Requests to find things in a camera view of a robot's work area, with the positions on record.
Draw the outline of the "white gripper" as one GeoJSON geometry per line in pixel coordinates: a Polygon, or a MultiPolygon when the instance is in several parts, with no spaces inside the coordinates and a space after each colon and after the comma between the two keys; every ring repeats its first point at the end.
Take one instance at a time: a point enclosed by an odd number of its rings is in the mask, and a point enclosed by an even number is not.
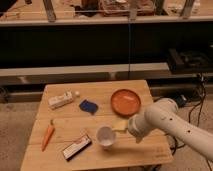
{"type": "Polygon", "coordinates": [[[130,117],[129,120],[122,120],[116,122],[112,126],[113,131],[117,132],[128,132],[136,137],[136,143],[139,144],[145,136],[147,136],[154,129],[148,121],[145,119],[144,114],[135,114],[130,117]]]}

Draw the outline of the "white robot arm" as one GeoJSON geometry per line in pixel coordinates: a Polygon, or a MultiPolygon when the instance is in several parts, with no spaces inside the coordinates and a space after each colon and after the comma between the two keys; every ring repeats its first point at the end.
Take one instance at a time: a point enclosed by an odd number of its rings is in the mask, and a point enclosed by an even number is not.
{"type": "Polygon", "coordinates": [[[175,136],[200,155],[213,162],[213,134],[194,126],[177,115],[178,105],[171,98],[162,98],[147,106],[143,113],[115,123],[114,131],[128,131],[138,141],[154,129],[175,136]]]}

